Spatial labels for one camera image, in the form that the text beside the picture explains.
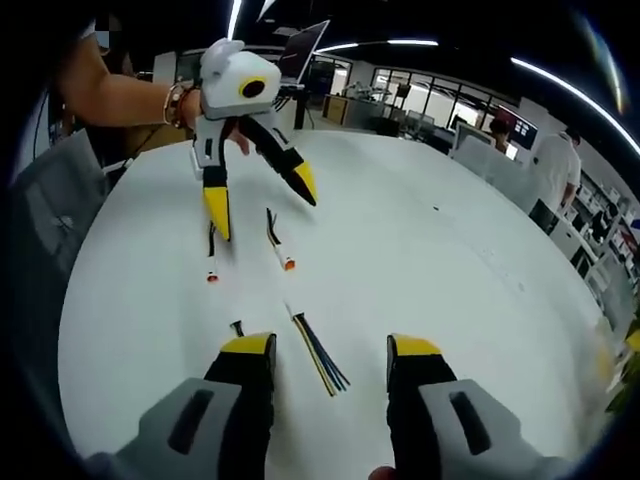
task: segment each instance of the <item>window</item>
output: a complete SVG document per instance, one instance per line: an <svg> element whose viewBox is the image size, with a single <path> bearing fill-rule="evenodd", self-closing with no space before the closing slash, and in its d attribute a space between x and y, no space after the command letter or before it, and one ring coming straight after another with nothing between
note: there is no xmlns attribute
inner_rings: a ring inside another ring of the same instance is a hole
<svg viewBox="0 0 640 480"><path fill-rule="evenodd" d="M387 85L389 83L389 76L391 75L391 72L389 70L384 70L381 68L377 68L375 71L375 74L373 75L373 87L374 88L381 88L386 90L387 89ZM384 93L376 93L373 95L373 97L377 100L377 101L381 101L384 97Z"/></svg>
<svg viewBox="0 0 640 480"><path fill-rule="evenodd" d="M449 117L453 110L458 85L446 80L436 79L429 96L425 115L433 118L436 127L448 128Z"/></svg>
<svg viewBox="0 0 640 480"><path fill-rule="evenodd" d="M403 99L397 98L398 85L408 85L409 75L409 72L398 72L396 70L391 72L391 79L389 80L388 87L391 95L385 99L385 103L387 105L394 105L396 107L400 107L402 105Z"/></svg>
<svg viewBox="0 0 640 480"><path fill-rule="evenodd" d="M458 116L469 125L481 128L482 118L490 99L491 96L488 93L463 85L460 87L452 118L455 119Z"/></svg>
<svg viewBox="0 0 640 480"><path fill-rule="evenodd" d="M343 62L335 60L335 71L333 73L333 82L331 83L331 94L339 95L348 85L349 73L351 70L351 64L349 62Z"/></svg>
<svg viewBox="0 0 640 480"><path fill-rule="evenodd" d="M333 79L331 80L331 86L329 93L331 95L341 95L342 91L349 85L349 75L351 74L351 63L344 62L342 60L335 60L333 58L325 57L323 55L316 55L313 59L314 63L332 64Z"/></svg>
<svg viewBox="0 0 640 480"><path fill-rule="evenodd" d="M404 105L402 106L405 112L409 113L413 111L422 115L427 103L427 97L429 96L431 81L432 77L420 75L419 73L411 74L411 90L409 90L409 95L407 95Z"/></svg>

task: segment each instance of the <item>bracelet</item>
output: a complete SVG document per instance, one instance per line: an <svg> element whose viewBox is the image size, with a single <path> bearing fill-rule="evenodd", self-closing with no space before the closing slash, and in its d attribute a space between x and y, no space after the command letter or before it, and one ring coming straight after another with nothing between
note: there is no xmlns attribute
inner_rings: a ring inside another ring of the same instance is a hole
<svg viewBox="0 0 640 480"><path fill-rule="evenodd" d="M167 125L173 125L176 128L181 126L180 112L178 110L178 104L185 92L184 87L179 83L174 83L167 93L167 98L164 100L163 116L164 123Z"/></svg>
<svg viewBox="0 0 640 480"><path fill-rule="evenodd" d="M180 100L178 100L178 105L176 106L176 115L178 117L178 123L180 127L184 127L187 123L184 120L183 111L182 111L184 101L189 96L189 94L196 89L197 87L195 85L192 85L191 87L187 88L184 92L182 92L182 95L180 96Z"/></svg>

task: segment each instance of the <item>chair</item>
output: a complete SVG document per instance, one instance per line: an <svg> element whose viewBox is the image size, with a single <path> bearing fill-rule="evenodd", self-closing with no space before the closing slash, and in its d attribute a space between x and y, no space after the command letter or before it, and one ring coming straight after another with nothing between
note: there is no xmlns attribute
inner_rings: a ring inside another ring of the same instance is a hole
<svg viewBox="0 0 640 480"><path fill-rule="evenodd" d="M106 179L84 131L43 153L10 190L12 345L60 413L58 331L64 296L82 241L106 196Z"/></svg>
<svg viewBox="0 0 640 480"><path fill-rule="evenodd" d="M452 158L496 188L527 215L545 190L544 182L537 175L500 153L484 138L467 136L460 148L453 150Z"/></svg>

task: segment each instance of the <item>round table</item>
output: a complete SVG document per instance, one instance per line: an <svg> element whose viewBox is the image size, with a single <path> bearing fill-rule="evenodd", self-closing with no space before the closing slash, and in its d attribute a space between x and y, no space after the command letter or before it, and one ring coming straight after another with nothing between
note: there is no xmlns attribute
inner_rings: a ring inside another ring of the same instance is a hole
<svg viewBox="0 0 640 480"><path fill-rule="evenodd" d="M202 377L242 319L278 335L267 478L366 478L393 463L385 420L386 336L434 341L459 378L511 409L541 453L574 455L584 339L601 315L573 267L491 186L432 148L302 131L315 174L305 204L256 154L227 145L233 241L207 220L188 143L143 154L82 245L66 294L59 381L82 456L114 452L140 416ZM297 261L280 267L266 207ZM304 310L352 387L330 398L284 300Z"/></svg>

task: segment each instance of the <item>yellow wire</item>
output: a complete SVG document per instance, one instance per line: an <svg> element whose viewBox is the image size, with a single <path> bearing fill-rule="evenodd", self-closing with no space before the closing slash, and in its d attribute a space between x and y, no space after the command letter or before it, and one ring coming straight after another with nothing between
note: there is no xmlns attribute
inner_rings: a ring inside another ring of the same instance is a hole
<svg viewBox="0 0 640 480"><path fill-rule="evenodd" d="M333 385L331 385L331 383L329 382L329 378L327 377L327 372L325 372L324 367L322 366L322 363L320 362L320 359L318 358L318 355L316 354L315 350L311 346L311 340L309 340L309 336L304 331L304 328L302 328L302 325L300 324L300 321L296 317L293 317L292 320L293 320L293 323L296 324L296 327L298 327L298 330L300 330L300 334L302 335L302 338L304 339L304 343L307 344L307 348L309 349L309 353L311 354L311 358L313 359L313 363L316 364L316 369L318 370L318 373L320 374L320 377L322 378L322 382L324 383L324 386L327 389L327 392L329 392L329 395L331 395L333 397L336 394L336 391L333 388Z"/></svg>

